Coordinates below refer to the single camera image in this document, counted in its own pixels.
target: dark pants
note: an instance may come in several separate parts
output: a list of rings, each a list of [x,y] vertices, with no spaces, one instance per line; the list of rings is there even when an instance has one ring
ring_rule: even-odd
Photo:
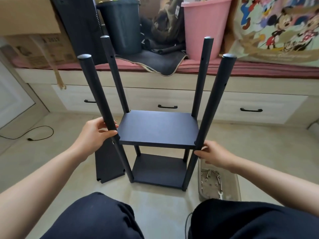
[[[317,238],[319,218],[262,202],[210,199],[191,217],[191,238]],[[75,201],[41,239],[144,238],[129,205],[102,193]]]

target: white drawer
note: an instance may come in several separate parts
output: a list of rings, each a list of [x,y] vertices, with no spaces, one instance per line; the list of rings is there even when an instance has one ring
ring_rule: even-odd
[[[99,113],[96,103],[85,103],[84,100],[95,101],[89,86],[68,85],[66,90],[60,90],[57,85],[52,88],[69,111]],[[121,102],[115,87],[105,87],[103,90],[113,114],[123,114]]]
[[[203,92],[198,119],[202,119],[203,117],[209,94],[210,92],[208,91]],[[214,119],[284,124],[307,97],[308,96],[224,92]]]
[[[192,112],[195,94],[194,90],[146,88],[125,88],[124,90],[131,110]]]

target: cable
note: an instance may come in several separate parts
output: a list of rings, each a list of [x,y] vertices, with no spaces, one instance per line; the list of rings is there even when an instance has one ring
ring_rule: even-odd
[[[185,222],[185,239],[187,239],[187,234],[186,234],[187,221],[188,221],[188,218],[190,217],[190,215],[191,215],[192,213],[193,213],[193,212],[189,213],[189,215],[188,215],[187,218],[186,218],[186,222]]]
[[[34,130],[34,129],[36,129],[36,128],[39,128],[39,127],[44,127],[44,126],[37,126],[37,127],[35,127],[35,128],[32,128],[31,130],[29,130],[29,131],[25,132],[24,134],[22,134],[20,137],[26,135],[28,132],[30,132],[30,131],[32,131],[32,130]],[[51,136],[54,134],[54,130],[53,130],[53,128],[50,127],[50,126],[47,126],[47,127],[51,128],[51,130],[52,130],[52,134],[51,134],[50,136],[48,136],[48,137],[46,137],[46,138],[42,138],[42,139],[36,139],[36,140],[33,140],[32,138],[28,138],[27,140],[28,140],[28,141],[40,141],[40,140],[44,140],[44,139],[47,139],[47,138],[51,137]],[[20,138],[20,137],[17,137],[17,138],[7,138],[7,137],[1,136],[1,135],[0,135],[0,137],[6,138],[6,139],[10,139],[10,140],[16,140],[16,139]]]

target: pink mat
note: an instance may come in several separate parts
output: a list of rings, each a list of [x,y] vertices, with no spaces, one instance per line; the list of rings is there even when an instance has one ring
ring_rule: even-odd
[[[19,68],[28,68],[18,57],[12,60],[12,63]],[[145,68],[138,64],[132,64],[128,61],[116,59],[119,70],[123,71],[146,71]],[[220,58],[211,60],[207,73],[216,75]],[[183,60],[177,68],[178,73],[197,73],[199,68],[199,61]],[[81,70],[77,63],[59,65],[58,69],[62,70]],[[101,64],[96,66],[97,70],[110,70],[108,64]],[[233,76],[263,76],[263,77],[283,77],[283,78],[311,78],[319,79],[319,68],[302,67],[293,65],[279,65],[267,63],[253,63],[237,61],[232,71]]]

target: pink bucket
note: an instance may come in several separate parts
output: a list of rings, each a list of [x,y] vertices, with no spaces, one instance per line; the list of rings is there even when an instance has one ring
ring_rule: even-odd
[[[232,0],[183,2],[186,53],[191,60],[200,60],[205,37],[214,38],[210,60],[215,59],[223,41]]]

